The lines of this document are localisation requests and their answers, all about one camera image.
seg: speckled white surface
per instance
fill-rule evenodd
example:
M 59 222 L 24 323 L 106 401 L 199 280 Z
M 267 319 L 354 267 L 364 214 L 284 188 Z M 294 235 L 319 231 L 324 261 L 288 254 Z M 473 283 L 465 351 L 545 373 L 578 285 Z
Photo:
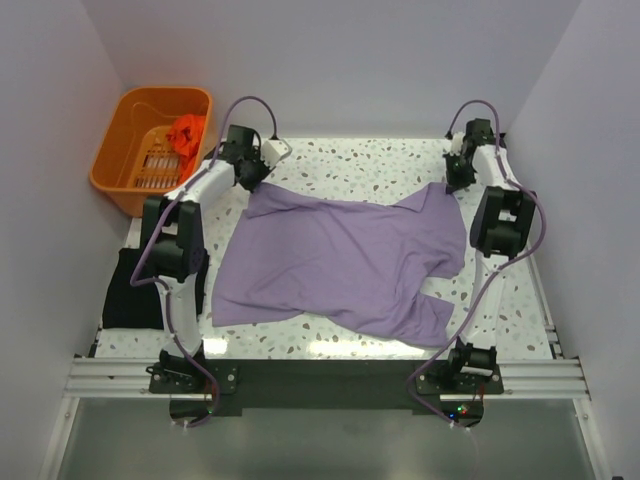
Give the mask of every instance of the speckled white surface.
M 269 182 L 294 192 L 332 200 L 393 204 L 423 185 L 442 181 L 446 140 L 415 139 L 290 139 L 293 155 L 281 162 Z M 467 229 L 484 187 L 457 192 Z M 228 191 L 205 212 L 205 242 L 211 254 L 205 311 L 200 320 L 207 357 L 225 358 L 428 358 L 432 349 L 360 335 L 327 318 L 304 314 L 283 322 L 217 328 L 212 326 L 209 294 L 231 234 L 247 205 L 242 188 Z M 137 246 L 139 221 L 134 220 L 127 246 Z M 475 274 L 474 250 L 452 280 L 427 279 L 422 291 L 455 304 L 452 334 L 464 319 Z M 511 267 L 497 323 L 499 360 L 551 359 L 544 313 L 533 275 L 524 261 Z M 98 357 L 156 357 L 165 335 L 150 330 L 103 330 Z

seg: black cloth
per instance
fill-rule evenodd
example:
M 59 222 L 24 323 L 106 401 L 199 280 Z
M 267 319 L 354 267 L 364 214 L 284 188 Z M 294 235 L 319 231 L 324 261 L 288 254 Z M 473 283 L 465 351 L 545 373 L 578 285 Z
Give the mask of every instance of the black cloth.
M 154 284 L 132 287 L 129 284 L 133 270 L 138 264 L 142 250 L 123 248 L 119 252 L 107 298 L 102 309 L 103 328 L 153 328 L 162 330 L 162 310 L 160 295 Z M 202 313 L 204 302 L 204 284 L 209 268 L 209 255 L 205 252 L 202 267 L 196 277 L 196 311 Z M 142 269 L 140 278 L 149 278 L 149 272 Z

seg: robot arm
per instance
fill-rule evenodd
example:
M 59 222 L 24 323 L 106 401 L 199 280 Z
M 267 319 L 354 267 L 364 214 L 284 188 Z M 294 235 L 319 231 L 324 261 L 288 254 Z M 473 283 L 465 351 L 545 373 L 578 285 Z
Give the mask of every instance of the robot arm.
M 191 356 L 202 344 L 195 304 L 196 274 L 206 257 L 201 212 L 236 183 L 253 191 L 292 151 L 283 140 L 272 138 L 254 145 L 255 138 L 260 137 L 254 130 L 231 125 L 213 165 L 203 162 L 184 185 L 162 197 L 149 197 L 144 204 L 141 248 L 150 241 L 163 211 L 180 195 L 146 265 L 162 282 L 157 287 L 165 333 L 171 337 L 176 335 Z M 168 295 L 171 297 L 170 312 L 166 311 Z M 172 338 L 163 350 L 172 356 L 183 355 Z
M 497 274 L 480 298 L 475 312 L 449 356 L 454 373 L 490 377 L 496 367 L 496 321 L 509 272 L 500 267 L 514 259 L 526 246 L 535 203 L 514 185 L 515 176 L 507 161 L 507 150 L 500 138 L 496 158 L 496 138 L 489 120 L 467 123 L 466 132 L 451 138 L 451 149 L 444 155 L 447 190 L 475 183 L 476 174 L 486 186 L 474 216 L 469 241 L 476 249 L 476 274 L 471 305 L 489 277 Z

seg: white enclosure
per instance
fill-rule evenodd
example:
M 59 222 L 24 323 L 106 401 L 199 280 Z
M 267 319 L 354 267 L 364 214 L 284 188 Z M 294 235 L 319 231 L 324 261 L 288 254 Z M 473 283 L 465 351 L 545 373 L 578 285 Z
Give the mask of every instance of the white enclosure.
M 614 472 L 635 478 L 640 3 L 5 3 L 3 478 L 37 477 L 73 354 L 95 335 L 130 222 L 87 174 L 119 96 L 154 84 L 204 86 L 218 119 L 260 95 L 285 137 L 439 137 L 465 100 L 494 103 L 516 175 L 546 206 L 536 258 L 567 357 L 580 356 Z M 257 107 L 234 120 L 268 128 Z

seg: wrinkled fabric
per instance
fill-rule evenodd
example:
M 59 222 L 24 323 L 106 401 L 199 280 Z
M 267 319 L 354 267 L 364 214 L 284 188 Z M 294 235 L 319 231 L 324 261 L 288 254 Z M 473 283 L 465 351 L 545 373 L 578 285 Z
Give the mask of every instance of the wrinkled fabric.
M 182 184 L 191 176 L 196 164 L 200 141 L 204 133 L 206 117 L 187 114 L 178 117 L 167 132 L 167 140 L 180 155 L 180 179 Z
M 263 183 L 218 271 L 213 322 L 274 322 L 303 312 L 355 332 L 432 347 L 453 305 L 420 293 L 464 264 L 460 207 L 431 183 L 395 205 L 330 201 Z

